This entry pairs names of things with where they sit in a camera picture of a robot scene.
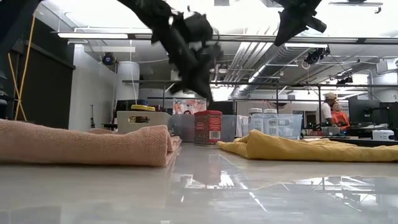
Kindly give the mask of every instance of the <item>poster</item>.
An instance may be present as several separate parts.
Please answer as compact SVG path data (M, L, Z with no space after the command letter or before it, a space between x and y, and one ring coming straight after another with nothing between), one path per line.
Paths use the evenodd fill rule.
M195 114L206 110L206 100L174 99L173 114Z

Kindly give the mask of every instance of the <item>red cylindrical container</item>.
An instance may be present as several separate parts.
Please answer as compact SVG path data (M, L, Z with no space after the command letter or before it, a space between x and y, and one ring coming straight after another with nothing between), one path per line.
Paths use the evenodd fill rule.
M194 143L202 146L215 145L221 139L220 111L201 111L195 113L195 138Z

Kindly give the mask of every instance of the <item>pink towel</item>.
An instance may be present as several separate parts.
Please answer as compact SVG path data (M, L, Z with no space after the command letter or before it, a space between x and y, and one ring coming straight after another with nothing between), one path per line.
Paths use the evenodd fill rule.
M128 134L48 128L0 119L0 161L38 164L166 166L180 146L166 126Z

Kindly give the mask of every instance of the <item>orange shirt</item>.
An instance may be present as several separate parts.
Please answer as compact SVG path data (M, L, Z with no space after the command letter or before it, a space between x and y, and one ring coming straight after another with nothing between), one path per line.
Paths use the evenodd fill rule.
M339 112L332 111L331 118L333 119L333 122L335 124L337 124L337 126L341 127L342 130L350 127L347 114L345 114L343 111L339 111Z

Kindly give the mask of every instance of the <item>yellow towel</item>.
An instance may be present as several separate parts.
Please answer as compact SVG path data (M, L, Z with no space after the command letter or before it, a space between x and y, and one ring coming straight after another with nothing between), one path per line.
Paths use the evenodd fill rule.
M249 135L234 142L218 142L224 151L248 159L283 161L328 162L396 162L398 146L359 147L352 144L329 141L294 141L262 134L252 130Z

